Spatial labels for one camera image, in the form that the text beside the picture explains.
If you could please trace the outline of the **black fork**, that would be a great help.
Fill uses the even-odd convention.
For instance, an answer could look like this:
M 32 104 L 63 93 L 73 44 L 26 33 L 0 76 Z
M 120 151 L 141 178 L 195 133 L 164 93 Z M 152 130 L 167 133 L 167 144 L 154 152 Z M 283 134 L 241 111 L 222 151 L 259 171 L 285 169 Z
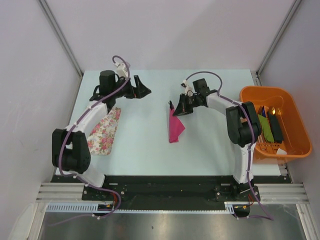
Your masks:
M 173 103 L 172 103 L 171 100 L 169 101 L 169 109 L 170 109 L 172 112 L 175 111 L 175 107 L 174 107 L 174 105 L 173 105 Z

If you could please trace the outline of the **pink paper napkin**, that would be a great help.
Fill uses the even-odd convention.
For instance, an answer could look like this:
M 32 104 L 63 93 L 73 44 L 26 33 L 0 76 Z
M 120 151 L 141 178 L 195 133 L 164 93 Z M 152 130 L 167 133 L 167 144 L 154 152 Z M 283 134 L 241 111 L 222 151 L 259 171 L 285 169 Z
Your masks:
M 182 132 L 186 129 L 178 117 L 173 116 L 174 111 L 169 109 L 169 127 L 168 140 L 169 143 L 177 143 Z

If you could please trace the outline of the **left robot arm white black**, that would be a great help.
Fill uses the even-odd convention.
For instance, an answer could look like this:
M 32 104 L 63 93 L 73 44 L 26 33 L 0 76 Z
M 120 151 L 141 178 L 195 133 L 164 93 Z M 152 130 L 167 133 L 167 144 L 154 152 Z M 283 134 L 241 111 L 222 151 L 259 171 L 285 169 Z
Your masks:
M 93 194 L 100 200 L 110 196 L 111 188 L 104 184 L 105 175 L 91 164 L 91 153 L 87 138 L 100 120 L 107 116 L 118 98 L 142 99 L 152 91 L 138 75 L 133 77 L 135 85 L 125 70 L 103 70 L 99 84 L 95 87 L 89 105 L 79 119 L 64 129 L 52 133 L 52 164 L 61 175 L 79 177 L 93 186 Z

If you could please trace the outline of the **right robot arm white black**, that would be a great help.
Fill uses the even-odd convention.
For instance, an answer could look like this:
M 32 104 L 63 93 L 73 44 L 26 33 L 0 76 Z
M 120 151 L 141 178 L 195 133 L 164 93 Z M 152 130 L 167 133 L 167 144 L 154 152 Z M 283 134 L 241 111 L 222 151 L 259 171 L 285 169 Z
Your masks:
M 254 104 L 232 100 L 216 89 L 211 90 L 204 78 L 194 81 L 193 88 L 195 92 L 180 94 L 173 116 L 189 115 L 196 107 L 214 109 L 225 116 L 227 134 L 234 144 L 235 156 L 232 176 L 236 185 L 230 188 L 230 194 L 235 200 L 242 201 L 249 190 L 253 190 L 253 152 L 262 133 Z

